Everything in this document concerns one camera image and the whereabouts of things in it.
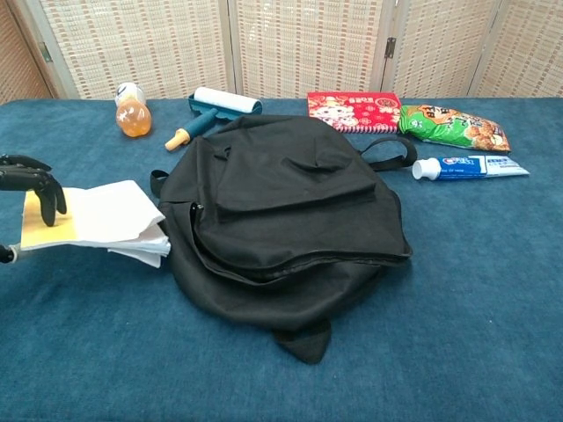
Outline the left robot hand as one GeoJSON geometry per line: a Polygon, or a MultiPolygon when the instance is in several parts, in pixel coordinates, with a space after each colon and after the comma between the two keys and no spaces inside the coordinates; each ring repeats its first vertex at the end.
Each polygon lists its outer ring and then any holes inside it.
{"type": "Polygon", "coordinates": [[[33,191],[40,200],[40,216],[48,227],[56,214],[65,215],[67,204],[63,189],[50,173],[52,167],[23,155],[1,155],[1,190],[33,191]]]}

